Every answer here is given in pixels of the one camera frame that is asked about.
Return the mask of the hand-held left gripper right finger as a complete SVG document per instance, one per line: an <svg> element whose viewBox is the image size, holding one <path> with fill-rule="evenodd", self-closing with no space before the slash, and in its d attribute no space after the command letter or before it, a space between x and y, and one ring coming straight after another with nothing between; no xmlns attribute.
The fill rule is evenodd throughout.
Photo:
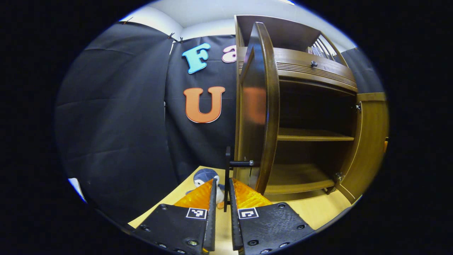
<svg viewBox="0 0 453 255"><path fill-rule="evenodd" d="M277 253L315 234L286 202L240 209L239 184L229 179L232 246L238 254Z"/></svg>

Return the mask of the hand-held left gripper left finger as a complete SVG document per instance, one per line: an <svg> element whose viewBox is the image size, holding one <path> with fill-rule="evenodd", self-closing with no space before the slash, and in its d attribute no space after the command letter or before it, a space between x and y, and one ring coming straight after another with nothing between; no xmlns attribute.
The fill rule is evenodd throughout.
<svg viewBox="0 0 453 255"><path fill-rule="evenodd" d="M184 181L131 221L134 234L172 255L208 255L215 250L217 179L195 188Z"/></svg>

